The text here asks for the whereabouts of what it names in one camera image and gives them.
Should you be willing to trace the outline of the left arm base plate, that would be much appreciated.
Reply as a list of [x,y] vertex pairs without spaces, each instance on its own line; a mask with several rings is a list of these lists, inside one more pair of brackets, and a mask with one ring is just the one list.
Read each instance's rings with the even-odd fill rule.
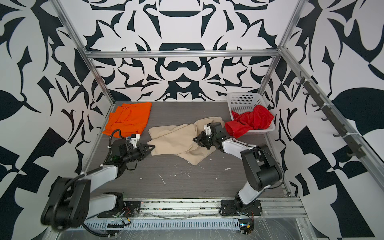
[[126,201],[123,208],[113,214],[114,217],[130,218],[140,213],[141,201]]

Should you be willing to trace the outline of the red shorts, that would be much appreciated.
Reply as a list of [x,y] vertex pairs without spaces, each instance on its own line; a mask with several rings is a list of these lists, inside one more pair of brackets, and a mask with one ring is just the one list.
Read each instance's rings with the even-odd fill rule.
[[267,130],[274,120],[274,116],[268,109],[257,105],[251,112],[238,114],[231,111],[233,120],[225,123],[228,134],[239,138],[252,130]]

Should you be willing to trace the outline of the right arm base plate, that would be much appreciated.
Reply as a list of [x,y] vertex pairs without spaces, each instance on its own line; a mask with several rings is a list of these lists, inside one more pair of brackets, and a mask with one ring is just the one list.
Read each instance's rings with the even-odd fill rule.
[[248,205],[244,205],[240,199],[221,200],[221,208],[219,214],[221,216],[260,216],[263,211],[261,202],[254,200]]

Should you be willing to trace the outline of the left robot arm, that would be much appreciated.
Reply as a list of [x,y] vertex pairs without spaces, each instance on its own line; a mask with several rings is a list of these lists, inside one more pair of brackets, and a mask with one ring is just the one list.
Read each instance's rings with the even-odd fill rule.
[[128,164],[144,160],[155,149],[154,145],[139,142],[140,135],[109,139],[108,153],[96,169],[82,172],[75,178],[58,180],[41,214],[41,224],[61,232],[83,226],[85,221],[100,214],[117,215],[126,204],[121,193],[107,192],[94,198],[91,193],[123,175]]

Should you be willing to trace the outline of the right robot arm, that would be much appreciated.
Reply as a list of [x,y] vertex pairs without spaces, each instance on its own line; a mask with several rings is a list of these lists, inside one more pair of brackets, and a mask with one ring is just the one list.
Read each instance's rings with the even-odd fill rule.
[[284,178],[282,167],[271,154],[268,146],[256,146],[231,137],[218,122],[204,126],[193,139],[198,146],[217,150],[242,160],[247,182],[235,197],[237,208],[253,203],[266,189]]

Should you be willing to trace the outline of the wall hook rail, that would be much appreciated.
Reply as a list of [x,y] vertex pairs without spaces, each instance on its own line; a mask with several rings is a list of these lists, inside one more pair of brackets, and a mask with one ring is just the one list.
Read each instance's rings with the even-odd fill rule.
[[335,138],[342,138],[350,151],[347,153],[349,157],[357,157],[362,159],[367,154],[363,149],[363,145],[358,141],[358,133],[348,126],[347,121],[344,119],[336,106],[331,103],[331,100],[324,94],[324,92],[317,86],[313,79],[307,79],[300,73],[300,80],[298,85],[302,85],[306,92],[304,95],[311,96],[315,103],[312,105],[318,108],[325,115],[322,118],[324,122],[330,122],[337,131],[333,136]]

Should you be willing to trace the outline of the orange shorts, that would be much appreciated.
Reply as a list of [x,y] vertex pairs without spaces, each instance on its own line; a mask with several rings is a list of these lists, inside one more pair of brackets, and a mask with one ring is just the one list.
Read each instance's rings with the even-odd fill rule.
[[110,136],[119,129],[123,137],[141,135],[148,124],[151,108],[152,103],[122,104],[109,114],[103,134]]

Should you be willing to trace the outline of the white laundry basket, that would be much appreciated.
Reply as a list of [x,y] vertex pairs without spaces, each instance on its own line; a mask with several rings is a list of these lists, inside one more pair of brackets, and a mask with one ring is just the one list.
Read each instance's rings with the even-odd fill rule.
[[258,93],[227,93],[227,104],[231,116],[231,120],[234,120],[232,112],[237,114],[243,114],[251,112],[255,106],[267,107],[264,98]]

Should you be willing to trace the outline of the beige shorts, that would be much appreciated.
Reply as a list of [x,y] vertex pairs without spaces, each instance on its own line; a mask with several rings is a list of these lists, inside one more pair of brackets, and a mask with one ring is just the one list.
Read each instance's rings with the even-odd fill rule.
[[209,150],[200,147],[193,141],[194,138],[204,131],[204,126],[210,123],[220,123],[222,127],[225,125],[222,118],[209,117],[198,120],[193,124],[153,127],[149,129],[152,140],[148,144],[155,146],[155,149],[151,151],[152,156],[176,155],[192,165],[199,164],[216,150],[215,147]]

